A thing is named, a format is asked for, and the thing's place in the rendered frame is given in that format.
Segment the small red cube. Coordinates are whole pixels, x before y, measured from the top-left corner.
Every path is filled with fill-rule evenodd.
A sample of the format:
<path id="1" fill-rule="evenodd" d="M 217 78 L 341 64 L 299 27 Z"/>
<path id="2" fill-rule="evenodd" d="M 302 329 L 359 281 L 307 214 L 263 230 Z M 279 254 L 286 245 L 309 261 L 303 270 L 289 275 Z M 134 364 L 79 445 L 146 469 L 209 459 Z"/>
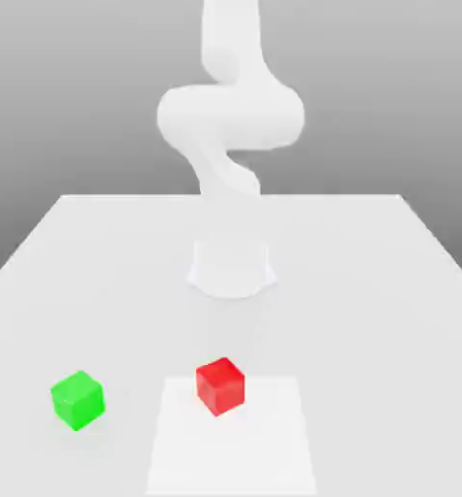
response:
<path id="1" fill-rule="evenodd" d="M 227 357 L 199 366 L 197 396 L 214 416 L 220 416 L 245 402 L 246 378 Z"/>

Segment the small green cube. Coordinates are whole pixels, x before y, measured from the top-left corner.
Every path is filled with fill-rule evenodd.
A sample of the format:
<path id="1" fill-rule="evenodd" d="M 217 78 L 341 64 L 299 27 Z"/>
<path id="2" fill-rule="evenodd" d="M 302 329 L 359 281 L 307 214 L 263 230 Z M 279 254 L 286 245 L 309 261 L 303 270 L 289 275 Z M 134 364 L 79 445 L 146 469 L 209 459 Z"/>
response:
<path id="1" fill-rule="evenodd" d="M 50 394 L 55 413 L 75 431 L 105 411 L 101 383 L 82 370 L 56 383 Z"/>

